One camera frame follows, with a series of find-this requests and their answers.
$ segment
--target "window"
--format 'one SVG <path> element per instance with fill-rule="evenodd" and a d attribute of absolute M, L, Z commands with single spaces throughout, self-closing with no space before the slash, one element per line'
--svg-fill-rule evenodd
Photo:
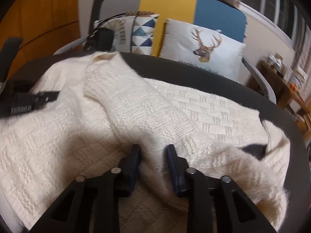
<path fill-rule="evenodd" d="M 294 46 L 298 11 L 291 0 L 241 0 L 240 9 L 270 27 L 290 47 Z"/>

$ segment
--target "orange wood panel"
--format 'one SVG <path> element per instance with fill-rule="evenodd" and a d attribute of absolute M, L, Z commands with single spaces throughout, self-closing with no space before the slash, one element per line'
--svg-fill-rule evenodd
<path fill-rule="evenodd" d="M 21 0 L 21 30 L 25 43 L 52 29 L 52 0 Z"/>
<path fill-rule="evenodd" d="M 20 2 L 16 0 L 0 22 L 0 49 L 8 37 L 20 37 Z"/>
<path fill-rule="evenodd" d="M 10 78 L 20 67 L 22 67 L 26 63 L 26 57 L 24 53 L 24 48 L 20 49 L 13 60 L 10 70 L 9 70 L 9 75 L 8 78 Z"/>
<path fill-rule="evenodd" d="M 54 28 L 78 21 L 78 0 L 52 0 Z"/>
<path fill-rule="evenodd" d="M 52 55 L 59 48 L 79 37 L 78 22 L 48 32 L 24 46 L 26 61 Z"/>

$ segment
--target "metal screw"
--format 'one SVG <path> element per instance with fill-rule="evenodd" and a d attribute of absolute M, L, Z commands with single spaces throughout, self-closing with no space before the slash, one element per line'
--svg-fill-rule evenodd
<path fill-rule="evenodd" d="M 221 178 L 221 180 L 222 180 L 223 182 L 225 182 L 225 183 L 230 183 L 230 182 L 231 182 L 231 178 L 230 178 L 229 176 L 223 176 L 223 177 Z"/>
<path fill-rule="evenodd" d="M 86 177 L 83 176 L 83 175 L 80 175 L 80 176 L 76 177 L 76 182 L 83 182 L 85 180 L 86 180 Z"/>
<path fill-rule="evenodd" d="M 186 169 L 186 172 L 187 172 L 187 173 L 190 173 L 190 174 L 194 174 L 194 173 L 196 172 L 196 170 L 195 170 L 194 168 L 192 168 L 192 167 L 188 167 L 188 168 Z"/>
<path fill-rule="evenodd" d="M 120 172 L 121 172 L 121 168 L 119 168 L 119 167 L 114 167 L 114 168 L 111 169 L 111 172 L 112 172 L 112 173 L 120 173 Z"/>

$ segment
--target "knit pattern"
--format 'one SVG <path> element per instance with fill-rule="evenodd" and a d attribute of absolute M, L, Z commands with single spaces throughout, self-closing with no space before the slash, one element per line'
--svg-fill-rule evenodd
<path fill-rule="evenodd" d="M 126 232 L 185 232 L 187 202 L 172 193 L 164 148 L 205 175 L 229 175 L 278 230 L 290 142 L 259 113 L 223 97 L 139 77 L 118 53 L 54 64 L 33 91 L 61 90 L 40 111 L 0 120 L 0 183 L 30 229 L 77 176 L 117 165 L 132 144 L 142 148 L 140 181 L 120 202 Z M 261 160 L 240 150 L 267 144 Z"/>

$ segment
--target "window frame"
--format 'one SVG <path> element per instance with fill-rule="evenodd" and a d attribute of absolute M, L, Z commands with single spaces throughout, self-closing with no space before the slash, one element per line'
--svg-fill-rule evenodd
<path fill-rule="evenodd" d="M 293 22 L 293 31 L 291 37 L 287 36 L 278 26 L 279 16 L 280 16 L 280 0 L 275 0 L 275 13 L 273 22 L 268 19 L 265 13 L 266 0 L 260 0 L 260 11 L 253 9 L 247 4 L 240 2 L 239 9 L 243 11 L 246 15 L 251 18 L 259 21 L 271 31 L 273 31 L 288 47 L 294 48 L 296 36 L 297 36 L 297 27 L 298 27 L 298 10 L 294 5 L 294 22 Z"/>

